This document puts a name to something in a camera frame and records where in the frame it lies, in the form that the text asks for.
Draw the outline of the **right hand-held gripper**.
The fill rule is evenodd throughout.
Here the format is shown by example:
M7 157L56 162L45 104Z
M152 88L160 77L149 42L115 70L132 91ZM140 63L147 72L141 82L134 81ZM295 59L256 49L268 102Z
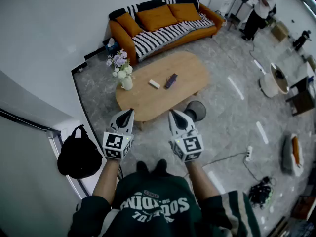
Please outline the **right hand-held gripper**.
M181 162L190 162L204 151L202 136L195 129L193 120L178 110L169 110L168 122L171 135L169 144Z

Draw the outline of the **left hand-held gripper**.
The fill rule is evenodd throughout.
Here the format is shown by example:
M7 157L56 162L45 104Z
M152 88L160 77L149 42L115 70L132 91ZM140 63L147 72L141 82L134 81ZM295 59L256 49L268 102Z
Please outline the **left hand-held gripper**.
M133 108L123 110L115 114L110 121L110 128L113 131L120 131L129 135L104 132L102 148L106 158L123 160L131 149L134 135L132 129L134 124L135 111Z

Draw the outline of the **dark round trash bin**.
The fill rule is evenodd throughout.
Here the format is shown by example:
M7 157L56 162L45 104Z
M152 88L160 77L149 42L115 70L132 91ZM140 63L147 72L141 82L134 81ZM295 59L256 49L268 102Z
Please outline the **dark round trash bin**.
M206 117L206 107L200 101L191 101L185 108L184 114L188 115L193 122L198 122Z

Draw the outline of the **dark phone-like device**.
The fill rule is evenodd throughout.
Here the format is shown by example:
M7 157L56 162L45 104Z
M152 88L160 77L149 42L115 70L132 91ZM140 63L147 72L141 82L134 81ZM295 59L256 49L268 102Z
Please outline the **dark phone-like device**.
M168 77L164 88L169 89L175 83L177 76L177 74L172 74L170 77Z

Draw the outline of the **person's left forearm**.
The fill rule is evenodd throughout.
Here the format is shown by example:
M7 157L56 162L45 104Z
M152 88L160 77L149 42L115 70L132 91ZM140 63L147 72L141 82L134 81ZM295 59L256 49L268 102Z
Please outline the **person's left forearm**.
M119 167L120 161L116 159L107 160L92 193L93 196L104 198L110 205L115 197Z

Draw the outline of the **wooden coffee table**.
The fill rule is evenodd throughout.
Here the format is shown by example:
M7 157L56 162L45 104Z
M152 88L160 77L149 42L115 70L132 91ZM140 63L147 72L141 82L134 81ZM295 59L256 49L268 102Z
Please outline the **wooden coffee table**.
M168 77L177 74L175 83L165 89ZM198 94L210 81L206 66L194 54L180 51L158 59L133 72L133 88L116 88L116 101L122 110L133 108L135 121L143 124L155 119L192 95ZM156 89L150 80L160 84Z

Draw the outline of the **person's legs in black trousers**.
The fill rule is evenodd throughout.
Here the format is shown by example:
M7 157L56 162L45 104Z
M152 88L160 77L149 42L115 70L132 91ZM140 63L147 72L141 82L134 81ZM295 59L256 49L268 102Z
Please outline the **person's legs in black trousers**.
M149 174L161 176L161 177L165 177L169 175L166 169L167 169L167 162L165 159L160 159L158 163L156 164L155 169L152 172L149 171L147 165L143 161L139 161L136 164L137 172L149 173Z

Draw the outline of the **black backpack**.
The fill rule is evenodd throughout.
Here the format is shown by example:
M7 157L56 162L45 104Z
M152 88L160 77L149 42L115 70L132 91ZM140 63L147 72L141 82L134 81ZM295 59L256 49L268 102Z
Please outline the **black backpack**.
M57 160L59 172L74 179L94 175L102 165L103 157L89 139L84 125L76 127L64 141Z

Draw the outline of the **purple white flower bouquet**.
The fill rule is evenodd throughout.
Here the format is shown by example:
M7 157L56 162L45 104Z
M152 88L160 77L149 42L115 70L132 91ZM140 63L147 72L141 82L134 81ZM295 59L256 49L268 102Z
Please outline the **purple white flower bouquet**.
M113 69L112 75L119 80L131 78L133 67L130 65L130 60L127 57L127 52L119 50L115 55L109 55L106 65Z

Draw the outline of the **person's green sweatshirt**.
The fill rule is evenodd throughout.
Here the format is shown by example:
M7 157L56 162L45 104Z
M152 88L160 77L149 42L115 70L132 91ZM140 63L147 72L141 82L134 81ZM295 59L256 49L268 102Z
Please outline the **person's green sweatshirt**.
M232 191L197 202L187 181L132 173L115 198L84 198L68 237L260 237L247 195Z

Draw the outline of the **orange sofa cushion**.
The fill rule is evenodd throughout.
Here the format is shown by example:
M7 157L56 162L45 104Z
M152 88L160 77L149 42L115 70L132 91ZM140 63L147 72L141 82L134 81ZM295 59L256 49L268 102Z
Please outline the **orange sofa cushion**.
M169 4L168 7L178 22L202 19L193 3Z
M137 12L136 15L148 32L153 32L160 28L178 23L177 19L171 13L168 5Z
M126 30L126 32L133 38L144 30L136 23L131 15L126 12L116 18L116 21Z

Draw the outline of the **grey floor cushion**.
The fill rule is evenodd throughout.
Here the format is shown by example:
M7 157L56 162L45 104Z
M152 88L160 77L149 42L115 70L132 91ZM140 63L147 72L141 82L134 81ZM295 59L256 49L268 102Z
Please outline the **grey floor cushion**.
M285 137L283 148L282 148L282 169L286 174L300 177L304 172L304 158L303 149L299 141L300 149L300 165L295 163L292 147L292 139L298 135L295 133L289 134Z

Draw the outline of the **dark wooden desk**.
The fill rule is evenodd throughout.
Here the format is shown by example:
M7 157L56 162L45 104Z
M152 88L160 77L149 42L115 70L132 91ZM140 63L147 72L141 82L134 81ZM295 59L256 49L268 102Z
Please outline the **dark wooden desk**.
M316 108L316 82L314 76L304 77L290 86L290 89L293 88L297 89L297 93L286 99L286 103L290 103L296 110L292 113L293 117Z

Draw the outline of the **white cabinet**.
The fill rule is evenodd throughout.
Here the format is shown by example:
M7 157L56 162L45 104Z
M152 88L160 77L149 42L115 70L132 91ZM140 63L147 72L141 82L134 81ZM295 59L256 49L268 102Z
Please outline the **white cabinet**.
M212 11L220 11L221 14L225 14L229 8L231 0L210 0L208 8Z

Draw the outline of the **cardboard box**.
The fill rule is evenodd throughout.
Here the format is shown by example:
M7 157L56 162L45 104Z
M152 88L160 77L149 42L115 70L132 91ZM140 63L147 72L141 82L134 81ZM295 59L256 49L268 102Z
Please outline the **cardboard box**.
M279 42L282 42L288 38L289 30L283 22L278 21L271 29L271 33Z

